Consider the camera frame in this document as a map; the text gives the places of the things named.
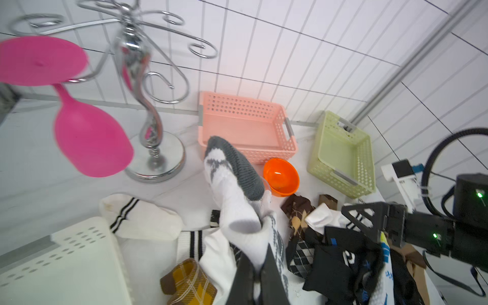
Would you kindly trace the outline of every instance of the metal hook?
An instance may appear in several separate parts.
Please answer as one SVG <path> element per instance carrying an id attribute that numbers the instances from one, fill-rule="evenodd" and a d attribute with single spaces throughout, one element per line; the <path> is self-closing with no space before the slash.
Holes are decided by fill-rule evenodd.
<path id="1" fill-rule="evenodd" d="M 87 4 L 84 4 L 85 2 L 95 2 L 95 5 L 96 6 L 91 6 L 91 5 L 87 5 Z M 112 7 L 108 4 L 106 5 L 103 5 L 101 2 L 106 2 L 106 3 L 109 3 L 109 4 L 112 4 L 112 5 L 115 5 L 117 6 L 117 8 L 120 7 L 120 4 L 116 3 L 115 1 L 111 1 L 111 0 L 78 0 L 76 2 L 76 4 L 81 7 L 81 8 L 86 8 L 86 9 L 89 9 L 89 10 L 93 10 L 93 11 L 97 11 L 97 12 L 101 12 L 101 13 L 104 13 L 104 14 L 107 14 L 107 15 L 111 15 L 111 16 L 115 16 L 117 18 L 120 19 L 121 15 L 120 14 L 116 14 L 112 11 L 109 11 L 109 10 L 106 10 L 104 9 L 103 7 L 106 7 L 108 9 L 113 9 L 115 7 Z"/>
<path id="2" fill-rule="evenodd" d="M 33 22 L 32 21 L 34 19 L 45 19 L 45 18 L 51 18 L 51 20 L 44 21 L 44 22 Z M 16 25 L 18 23 L 21 23 L 22 21 L 29 22 L 29 25 L 31 27 L 42 28 L 42 27 L 61 24 L 64 22 L 64 17 L 61 15 L 58 15 L 58 14 L 29 14 L 29 15 L 24 15 L 24 16 L 20 16 L 18 18 L 15 18 L 11 22 L 9 22 L 8 29 L 17 36 L 38 35 L 36 33 L 26 33 L 26 32 L 21 32 L 21 31 L 18 31 L 17 29 L 15 29 Z"/>
<path id="3" fill-rule="evenodd" d="M 163 14 L 163 20 L 166 21 L 167 23 L 173 24 L 173 25 L 184 25 L 184 19 L 181 18 L 180 16 L 170 13 L 170 12 L 165 12 L 165 11 L 143 11 L 137 14 L 137 16 L 142 16 L 142 15 L 148 15 L 148 14 Z M 173 21 L 169 19 L 169 17 L 175 17 L 178 19 L 178 21 Z"/>
<path id="4" fill-rule="evenodd" d="M 188 94 L 190 94 L 190 82 L 188 81 L 188 79 L 186 78 L 186 76 L 183 74 L 183 72 L 178 68 L 177 65 L 175 65 L 173 63 L 173 61 L 168 57 L 168 55 L 166 55 L 165 52 L 163 52 L 163 50 L 161 50 L 161 48 L 159 48 L 159 46 L 151 39 L 149 38 L 149 36 L 143 32 L 141 30 L 141 34 L 147 39 L 147 41 L 149 41 L 149 43 L 164 57 L 164 59 L 176 70 L 176 72 L 183 78 L 184 82 L 185 82 L 185 85 L 186 85 L 186 90 L 185 90 L 185 93 L 177 98 L 177 99 L 174 99 L 174 100 L 162 100 L 162 99 L 158 99 L 156 98 L 154 95 L 152 95 L 149 90 L 147 89 L 147 85 L 146 85 L 146 79 L 149 78 L 150 76 L 152 75 L 156 75 L 158 77 L 160 77 L 171 89 L 174 89 L 174 86 L 173 84 L 171 84 L 163 75 L 161 75 L 160 73 L 157 73 L 157 72 L 148 72 L 145 76 L 144 76 L 144 91 L 155 101 L 157 102 L 161 102 L 161 103 L 165 103 L 165 104 L 175 104 L 175 103 L 178 103 L 178 102 L 181 102 L 182 100 L 186 99 L 186 97 L 188 96 Z"/>
<path id="5" fill-rule="evenodd" d="M 197 47 L 199 49 L 206 49 L 205 45 L 203 45 L 203 44 L 196 44 L 196 43 L 190 43 L 188 45 L 188 49 L 190 50 L 191 53 L 195 54 L 198 57 L 208 58 L 209 59 L 209 58 L 215 58 L 219 54 L 219 51 L 217 50 L 217 48 L 213 44 L 209 43 L 208 41 L 206 41 L 204 39 L 201 39 L 201 38 L 198 38 L 198 37 L 195 37 L 193 35 L 190 35 L 190 34 L 187 34 L 187 33 L 183 33 L 183 32 L 177 31 L 177 30 L 173 30 L 173 29 L 171 29 L 169 27 L 165 27 L 165 26 L 162 26 L 162 25 L 157 25 L 157 24 L 154 24 L 154 23 L 150 23 L 150 22 L 140 21 L 139 24 L 141 24 L 141 25 L 147 25 L 147 26 L 154 27 L 154 28 L 157 28 L 157 29 L 160 29 L 160 30 L 165 30 L 165 31 L 168 31 L 168 32 L 171 32 L 171 33 L 175 33 L 175 34 L 178 34 L 178 35 L 181 35 L 181 36 L 185 36 L 187 38 L 190 38 L 190 39 L 193 39 L 193 40 L 202 42 L 204 44 L 209 45 L 215 51 L 215 53 L 212 54 L 212 55 L 204 55 L 204 54 L 198 53 L 197 51 L 193 50 L 191 47 Z"/>

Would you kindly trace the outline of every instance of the white sock with black stripes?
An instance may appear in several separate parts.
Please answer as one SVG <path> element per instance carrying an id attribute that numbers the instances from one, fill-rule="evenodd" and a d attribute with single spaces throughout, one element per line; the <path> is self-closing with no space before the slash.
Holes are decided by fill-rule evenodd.
<path id="1" fill-rule="evenodd" d="M 195 259 L 198 262 L 205 252 L 203 239 L 218 229 L 210 228 L 199 231 L 182 231 L 178 237 L 176 264 L 189 258 Z"/>
<path id="2" fill-rule="evenodd" d="M 183 228 L 176 212 L 125 194 L 103 198 L 99 209 L 112 233 L 123 238 L 171 241 Z"/>

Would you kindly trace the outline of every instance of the white table surface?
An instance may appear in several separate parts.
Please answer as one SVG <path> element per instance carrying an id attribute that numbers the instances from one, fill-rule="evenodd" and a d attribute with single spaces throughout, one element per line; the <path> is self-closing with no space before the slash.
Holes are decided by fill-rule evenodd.
<path id="1" fill-rule="evenodd" d="M 198 117 L 160 113 L 166 131 L 176 134 L 186 148 L 186 164 L 174 178 L 158 184 L 138 183 L 123 172 L 107 178 L 81 175 L 57 149 L 52 125 L 57 102 L 20 101 L 0 125 L 0 255 L 61 230 L 69 225 L 98 216 L 98 202 L 114 193 L 134 197 L 173 209 L 182 217 L 184 230 L 208 227 L 210 212 L 217 208 L 203 176 L 201 148 L 197 142 Z M 145 120 L 144 110 L 100 107 L 117 119 L 129 137 L 138 134 Z M 313 177 L 306 164 L 315 128 L 293 126 L 299 151 L 289 161 L 300 175 L 297 194 L 317 204 L 319 194 L 330 194 L 340 202 L 352 202 L 339 191 Z M 273 197 L 278 230 L 287 243 L 288 218 L 281 211 L 284 198 Z M 379 192 L 366 202 L 382 201 Z M 176 264 L 176 244 L 119 238 L 137 304 L 165 304 L 169 296 L 161 292 L 159 279 Z M 323 304 L 315 291 L 302 290 L 304 280 L 290 272 L 289 299 L 292 304 Z M 427 277 L 432 305 L 443 304 Z"/>

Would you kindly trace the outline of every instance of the chrome metal stand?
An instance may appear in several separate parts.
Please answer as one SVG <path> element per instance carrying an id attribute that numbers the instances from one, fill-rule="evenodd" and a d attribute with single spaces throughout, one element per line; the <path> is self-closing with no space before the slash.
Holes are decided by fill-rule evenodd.
<path id="1" fill-rule="evenodd" d="M 141 25 L 150 26 L 165 30 L 171 33 L 185 36 L 198 43 L 190 43 L 188 49 L 190 52 L 201 58 L 215 58 L 218 54 L 217 48 L 211 43 L 197 38 L 195 36 L 182 33 L 180 31 L 140 20 L 140 16 L 146 14 L 162 14 L 163 20 L 172 25 L 183 25 L 184 20 L 175 14 L 165 11 L 143 11 L 139 12 L 140 0 L 136 0 L 134 5 L 118 3 L 115 0 L 78 0 L 78 6 L 90 10 L 102 12 L 115 16 L 116 18 L 108 20 L 97 20 L 69 25 L 61 28 L 51 29 L 37 33 L 36 35 L 52 35 L 64 31 L 74 30 L 82 27 L 93 26 L 97 24 L 120 22 L 121 30 L 113 40 L 112 45 L 107 46 L 102 58 L 98 62 L 95 71 L 84 77 L 68 80 L 67 83 L 79 83 L 94 79 L 102 70 L 108 54 L 115 54 L 115 64 L 117 72 L 125 83 L 127 89 L 132 93 L 134 98 L 146 108 L 147 119 L 139 135 L 131 139 L 134 146 L 135 156 L 125 172 L 131 178 L 144 183 L 158 183 L 175 176 L 182 168 L 185 162 L 185 150 L 181 141 L 173 134 L 163 131 L 163 124 L 156 108 L 142 94 L 142 89 L 153 100 L 161 103 L 174 104 L 183 101 L 189 94 L 190 84 L 183 72 L 173 63 L 159 46 L 142 31 Z M 55 14 L 31 14 L 19 17 L 9 23 L 10 30 L 19 36 L 33 35 L 18 31 L 16 27 L 20 22 L 27 21 L 31 27 L 44 28 L 61 24 L 64 17 Z M 195 48 L 205 50 L 206 46 L 213 49 L 212 54 L 205 55 L 199 53 Z M 155 97 L 147 89 L 147 81 L 151 76 L 157 76 L 170 88 L 174 89 L 173 84 L 166 77 L 157 72 L 145 72 L 151 58 L 151 47 L 154 47 L 172 66 L 173 69 L 183 78 L 186 84 L 186 90 L 183 95 L 177 99 L 161 99 Z"/>

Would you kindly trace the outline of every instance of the white sock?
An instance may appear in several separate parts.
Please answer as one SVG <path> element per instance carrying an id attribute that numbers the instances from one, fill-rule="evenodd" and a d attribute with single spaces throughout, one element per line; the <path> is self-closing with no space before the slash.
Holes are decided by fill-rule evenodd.
<path id="1" fill-rule="evenodd" d="M 222 299 L 220 303 L 225 304 L 236 275 L 237 267 L 229 240 L 227 240 L 221 230 L 217 229 L 214 231 L 203 240 L 205 253 L 200 258 L 199 264 L 217 289 L 214 304 L 220 301 L 220 299 Z"/>
<path id="2" fill-rule="evenodd" d="M 324 234 L 326 225 L 345 228 L 349 220 L 340 211 L 331 210 L 322 203 L 305 218 L 305 222 L 315 232 Z"/>
<path id="3" fill-rule="evenodd" d="M 183 228 L 176 212 L 125 194 L 103 198 L 99 209 L 112 233 L 123 238 L 171 241 Z"/>
<path id="4" fill-rule="evenodd" d="M 205 243 L 203 240 L 216 230 L 217 228 L 210 228 L 199 231 L 181 232 L 178 236 L 176 264 L 180 264 L 189 258 L 195 259 L 198 262 L 205 253 Z"/>

